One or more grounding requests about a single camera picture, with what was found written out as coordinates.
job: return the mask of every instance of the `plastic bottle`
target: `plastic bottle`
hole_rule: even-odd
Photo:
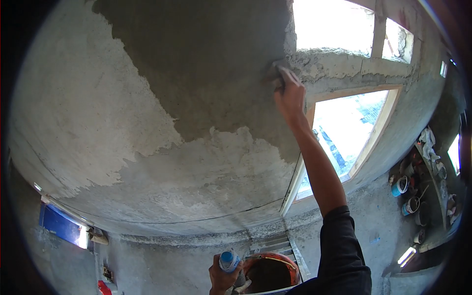
[[[221,253],[219,257],[219,268],[224,272],[233,272],[236,269],[236,266],[241,261],[236,252],[231,248],[231,250]],[[235,287],[240,287],[246,282],[246,277],[243,270],[238,274],[237,280],[234,284]]]

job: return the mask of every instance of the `hand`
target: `hand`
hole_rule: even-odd
[[[296,124],[304,122],[302,120],[306,121],[303,113],[306,89],[294,72],[280,66],[278,70],[284,79],[285,89],[282,87],[275,89],[275,104],[288,126],[293,129]]]
[[[211,290],[210,295],[222,295],[236,282],[239,271],[243,269],[243,261],[240,261],[236,269],[227,273],[219,268],[219,256],[213,256],[213,265],[208,269],[210,272]]]

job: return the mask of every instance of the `person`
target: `person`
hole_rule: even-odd
[[[370,294],[371,270],[365,265],[354,234],[354,220],[349,214],[343,186],[303,113],[305,87],[295,73],[284,67],[278,69],[285,87],[275,89],[275,104],[300,147],[313,195],[323,217],[318,276],[295,286],[287,295]],[[224,294],[243,267],[240,262],[237,271],[228,274],[219,268],[218,259],[219,254],[214,256],[209,269],[210,295]]]

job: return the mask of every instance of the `blue bottle cap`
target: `blue bottle cap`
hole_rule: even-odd
[[[225,251],[221,254],[221,261],[223,262],[232,262],[233,261],[233,254],[229,251]]]

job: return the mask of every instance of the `paint bucket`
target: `paint bucket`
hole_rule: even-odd
[[[408,189],[408,177],[403,176],[394,185],[392,185],[392,194],[394,197],[398,197],[399,195],[406,192],[407,189]]]
[[[415,214],[414,222],[422,227],[426,226],[430,221],[430,207],[426,202],[421,203]]]
[[[413,197],[406,201],[405,204],[402,206],[402,214],[409,215],[415,213],[420,206],[420,199],[418,197]]]
[[[423,243],[425,231],[422,228],[413,238],[413,242],[417,244]]]
[[[405,169],[405,175],[411,177],[414,174],[413,163],[410,163],[408,167]]]

